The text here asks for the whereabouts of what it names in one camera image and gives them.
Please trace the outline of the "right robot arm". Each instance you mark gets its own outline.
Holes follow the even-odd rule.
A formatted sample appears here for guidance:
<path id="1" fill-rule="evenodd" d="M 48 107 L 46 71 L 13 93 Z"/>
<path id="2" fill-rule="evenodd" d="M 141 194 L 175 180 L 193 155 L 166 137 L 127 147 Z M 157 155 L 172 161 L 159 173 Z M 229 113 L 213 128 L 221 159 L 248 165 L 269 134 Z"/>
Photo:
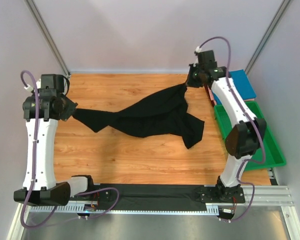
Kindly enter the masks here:
<path id="1" fill-rule="evenodd" d="M 267 123 L 247 107 L 228 69 L 217 65 L 213 50 L 203 51 L 197 47 L 194 54 L 197 59 L 189 66 L 186 84 L 196 88 L 209 86 L 221 101 L 232 126 L 225 138 L 228 153 L 225 168 L 215 187 L 208 188 L 202 195 L 221 201 L 228 200 L 239 194 L 241 176 L 247 163 L 258 149 L 264 148 Z"/>

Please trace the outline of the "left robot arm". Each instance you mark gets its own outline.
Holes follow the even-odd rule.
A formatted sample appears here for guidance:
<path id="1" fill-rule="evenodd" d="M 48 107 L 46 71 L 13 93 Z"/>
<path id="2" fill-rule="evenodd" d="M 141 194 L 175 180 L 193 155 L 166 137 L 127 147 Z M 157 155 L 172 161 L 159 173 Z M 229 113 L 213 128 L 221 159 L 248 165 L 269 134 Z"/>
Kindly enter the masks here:
<path id="1" fill-rule="evenodd" d="M 22 104 L 28 137 L 26 174 L 22 188 L 13 193 L 17 203 L 30 206 L 65 206 L 70 198 L 93 187 L 90 175 L 74 175 L 57 182 L 54 171 L 54 146 L 58 122 L 68 120 L 77 104 L 68 97 L 69 80 L 61 74 L 43 74 Z"/>

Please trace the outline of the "black t-shirt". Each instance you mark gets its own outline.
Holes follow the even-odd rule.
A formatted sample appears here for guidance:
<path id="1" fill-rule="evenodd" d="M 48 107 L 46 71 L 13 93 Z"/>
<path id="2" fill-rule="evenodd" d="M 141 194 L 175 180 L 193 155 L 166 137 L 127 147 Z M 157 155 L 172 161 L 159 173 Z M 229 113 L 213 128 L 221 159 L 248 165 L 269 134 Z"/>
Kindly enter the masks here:
<path id="1" fill-rule="evenodd" d="M 180 136 L 190 149 L 202 140 L 205 123 L 188 113 L 186 91 L 187 86 L 181 83 L 118 112 L 77 108 L 72 116 L 95 133 L 110 126 L 138 138 L 171 134 Z"/>

